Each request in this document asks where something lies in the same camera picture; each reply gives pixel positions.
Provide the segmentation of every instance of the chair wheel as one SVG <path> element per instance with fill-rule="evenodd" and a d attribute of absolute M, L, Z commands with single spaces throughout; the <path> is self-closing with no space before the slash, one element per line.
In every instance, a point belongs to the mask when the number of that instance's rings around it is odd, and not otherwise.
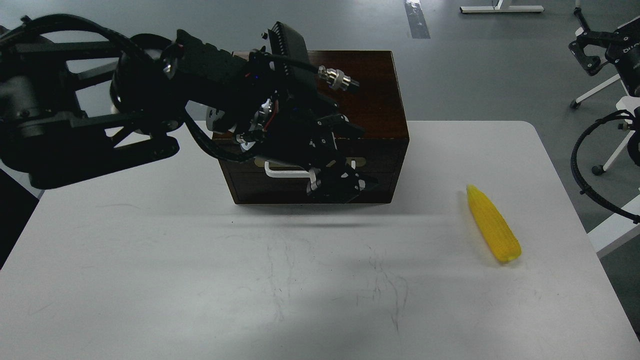
<path fill-rule="evenodd" d="M 596 165 L 592 167 L 591 172 L 593 173 L 593 175 L 596 175 L 596 176 L 602 175 L 605 173 L 604 167 L 602 165 Z"/>

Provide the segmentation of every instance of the yellow corn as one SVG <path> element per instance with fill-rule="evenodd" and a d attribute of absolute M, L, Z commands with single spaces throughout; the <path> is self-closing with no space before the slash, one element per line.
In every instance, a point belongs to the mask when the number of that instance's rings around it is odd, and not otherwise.
<path fill-rule="evenodd" d="M 518 239 L 513 236 L 504 218 L 491 200 L 475 186 L 467 185 L 467 200 L 471 213 L 496 259 L 507 263 L 522 253 Z"/>

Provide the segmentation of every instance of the gray floor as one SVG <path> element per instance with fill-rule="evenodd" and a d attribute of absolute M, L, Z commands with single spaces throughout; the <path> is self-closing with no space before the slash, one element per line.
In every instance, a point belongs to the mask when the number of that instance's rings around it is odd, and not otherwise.
<path fill-rule="evenodd" d="M 589 231 L 610 213 L 578 194 L 569 168 L 575 140 L 595 119 L 614 111 L 624 95 L 614 85 L 571 110 L 570 101 L 615 73 L 610 65 L 593 78 L 567 49 L 578 24 L 574 1 L 519 0 L 540 4 L 541 14 L 463 15 L 461 5 L 490 0 L 422 0 L 430 39 L 413 39 L 404 0 L 219 0 L 184 9 L 175 1 L 0 2 L 0 24 L 19 25 L 19 17 L 67 12 L 87 17 L 125 35 L 142 32 L 173 38 L 182 28 L 228 50 L 260 47 L 260 34 L 276 20 L 299 30 L 309 49 L 391 49 L 408 120 L 522 120 L 535 126 L 553 164 Z M 637 1 L 583 1 L 593 30 L 612 31 L 640 15 Z M 55 41 L 90 40 L 90 35 L 55 34 Z M 593 48 L 594 54 L 604 52 Z M 93 64 L 73 64 L 79 70 Z M 108 112 L 105 86 L 80 94 L 90 115 Z M 194 116 L 200 109 L 192 107 Z M 580 164 L 588 181 L 614 203 L 638 193 L 640 168 L 622 156 L 604 176 L 589 173 L 602 164 L 624 137 L 610 124 L 584 144 Z M 640 239 L 603 259 L 603 265 L 636 330 L 640 329 Z"/>

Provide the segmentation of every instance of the black cable loop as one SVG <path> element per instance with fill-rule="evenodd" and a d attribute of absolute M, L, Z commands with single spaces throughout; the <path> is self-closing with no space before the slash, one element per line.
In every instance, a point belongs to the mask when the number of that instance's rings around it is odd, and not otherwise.
<path fill-rule="evenodd" d="M 573 174 L 573 178 L 575 179 L 575 182 L 580 187 L 580 194 L 581 195 L 587 195 L 591 200 L 593 200 L 594 202 L 596 202 L 598 205 L 602 206 L 603 208 L 608 209 L 609 211 L 612 211 L 613 213 L 619 214 L 619 215 L 621 215 L 621 216 L 623 216 L 625 218 L 633 220 L 634 224 L 638 224 L 638 223 L 640 223 L 640 215 L 632 214 L 632 213 L 629 213 L 628 211 L 622 210 L 618 206 L 616 206 L 613 203 L 609 202 L 607 199 L 603 198 L 598 192 L 596 192 L 593 189 L 593 187 L 591 187 L 591 185 L 589 185 L 589 183 L 587 183 L 587 181 L 584 179 L 584 177 L 580 173 L 580 169 L 578 168 L 578 160 L 577 160 L 578 149 L 580 148 L 580 145 L 582 145 L 582 142 L 584 141 L 584 139 L 588 135 L 590 135 L 596 128 L 598 128 L 599 126 L 604 125 L 604 124 L 606 124 L 606 123 L 608 123 L 610 121 L 613 121 L 613 120 L 631 120 L 631 121 L 635 121 L 635 119 L 636 118 L 629 111 L 627 111 L 627 110 L 618 110 L 618 111 L 616 111 L 614 113 L 609 114 L 608 116 L 606 116 L 606 117 L 604 117 L 602 119 L 596 120 L 595 123 L 590 125 L 578 137 L 578 140 L 576 141 L 575 145 L 573 146 L 573 151 L 571 153 L 571 173 Z"/>

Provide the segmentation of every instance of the black robotic arm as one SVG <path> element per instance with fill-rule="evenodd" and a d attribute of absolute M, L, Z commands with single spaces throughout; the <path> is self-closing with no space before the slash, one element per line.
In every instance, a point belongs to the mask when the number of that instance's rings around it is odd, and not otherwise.
<path fill-rule="evenodd" d="M 37 188 L 173 156 L 179 146 L 168 133 L 183 124 L 215 158 L 261 157 L 312 172 L 307 193 L 326 202 L 349 202 L 377 183 L 337 150 L 334 131 L 358 138 L 364 130 L 317 92 L 315 76 L 336 90 L 355 92 L 359 84 L 339 70 L 309 64 L 303 37 L 285 24 L 269 30 L 272 53 L 263 47 L 245 60 L 183 30 L 172 41 L 151 34 L 127 38 L 73 15 L 22 21 L 0 35 L 0 158 L 28 172 Z M 41 37 L 63 30 L 91 31 L 107 41 L 56 44 Z M 78 74 L 67 68 L 68 60 L 90 58 L 118 61 Z M 109 80 L 119 113 L 88 117 L 75 92 Z M 223 111 L 214 132 L 233 132 L 243 144 L 239 151 L 218 147 L 187 114 L 188 101 Z M 106 135 L 116 127 L 115 135 Z M 148 140 L 118 146 L 134 131 Z"/>

